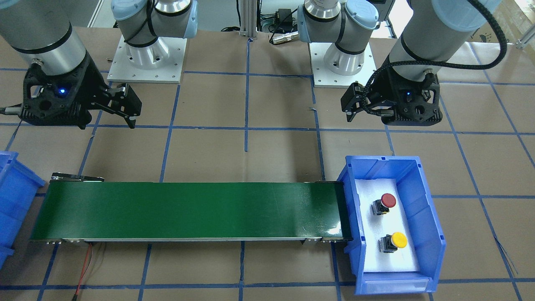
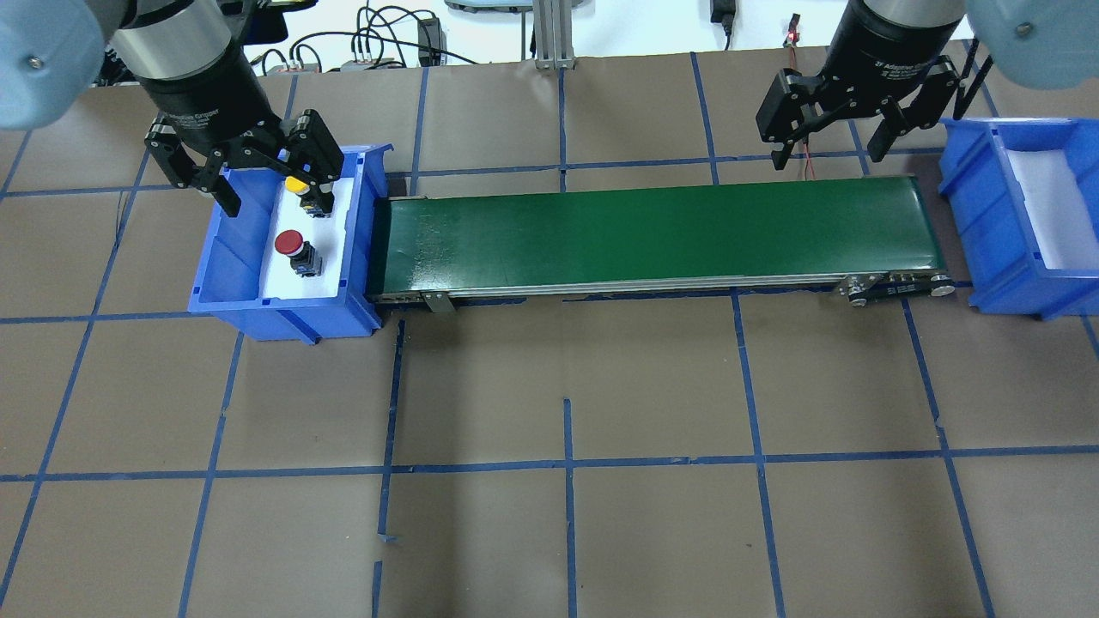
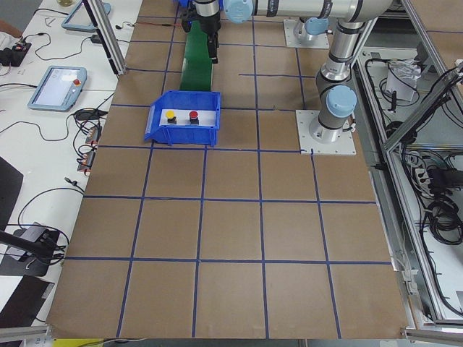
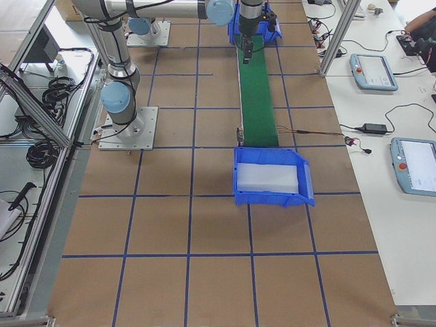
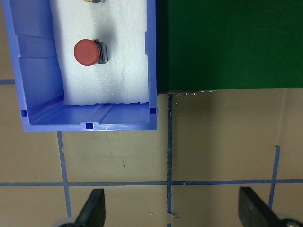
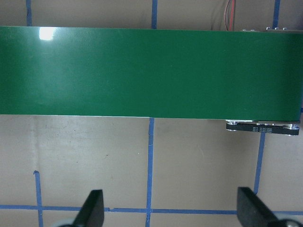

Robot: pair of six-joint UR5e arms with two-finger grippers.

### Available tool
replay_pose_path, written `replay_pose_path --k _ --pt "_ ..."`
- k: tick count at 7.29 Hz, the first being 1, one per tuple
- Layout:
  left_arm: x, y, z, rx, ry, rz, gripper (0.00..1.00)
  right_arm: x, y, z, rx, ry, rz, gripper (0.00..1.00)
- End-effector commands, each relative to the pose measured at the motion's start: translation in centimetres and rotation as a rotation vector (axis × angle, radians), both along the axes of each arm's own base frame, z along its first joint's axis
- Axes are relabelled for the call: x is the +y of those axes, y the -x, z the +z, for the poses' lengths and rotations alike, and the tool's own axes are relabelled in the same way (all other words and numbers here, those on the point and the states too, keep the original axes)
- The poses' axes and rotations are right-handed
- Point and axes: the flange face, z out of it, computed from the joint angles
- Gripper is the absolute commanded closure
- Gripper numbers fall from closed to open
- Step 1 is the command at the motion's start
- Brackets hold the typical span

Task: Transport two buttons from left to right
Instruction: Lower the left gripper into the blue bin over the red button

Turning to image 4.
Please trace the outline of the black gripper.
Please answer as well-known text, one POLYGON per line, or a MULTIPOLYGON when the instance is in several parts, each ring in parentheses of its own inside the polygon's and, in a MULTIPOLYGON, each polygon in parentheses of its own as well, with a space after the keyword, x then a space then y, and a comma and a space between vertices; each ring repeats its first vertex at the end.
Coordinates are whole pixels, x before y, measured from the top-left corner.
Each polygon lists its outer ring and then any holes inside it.
POLYGON ((241 35, 241 49, 243 52, 243 64, 248 64, 253 54, 253 36, 252 34, 243 33, 241 35))

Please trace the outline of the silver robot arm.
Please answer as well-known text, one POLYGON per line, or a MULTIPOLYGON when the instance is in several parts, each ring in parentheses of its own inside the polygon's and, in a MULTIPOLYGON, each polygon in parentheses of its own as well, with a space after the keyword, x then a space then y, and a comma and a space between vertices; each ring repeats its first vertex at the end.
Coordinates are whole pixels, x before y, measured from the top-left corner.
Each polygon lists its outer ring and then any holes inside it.
POLYGON ((248 64, 254 53, 253 36, 262 20, 261 1, 126 1, 131 17, 199 18, 217 26, 238 21, 243 63, 248 64))
POLYGON ((74 1, 84 16, 95 25, 108 58, 110 82, 102 89, 101 102, 112 119, 112 135, 134 134, 144 123, 138 118, 136 90, 140 73, 133 63, 125 40, 123 17, 146 20, 154 18, 197 18, 217 26, 230 23, 234 1, 74 1))

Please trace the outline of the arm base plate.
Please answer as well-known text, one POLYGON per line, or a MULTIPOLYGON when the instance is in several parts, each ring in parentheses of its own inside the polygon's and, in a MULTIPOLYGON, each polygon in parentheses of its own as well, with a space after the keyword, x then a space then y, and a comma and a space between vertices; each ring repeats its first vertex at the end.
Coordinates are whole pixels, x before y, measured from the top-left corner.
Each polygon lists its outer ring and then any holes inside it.
POLYGON ((102 130, 98 148, 101 151, 135 151, 153 149, 157 124, 158 107, 139 107, 136 119, 127 128, 112 122, 106 115, 106 125, 111 127, 102 130))
POLYGON ((145 35, 131 33, 127 38, 130 48, 166 47, 170 36, 170 21, 155 21, 145 35))

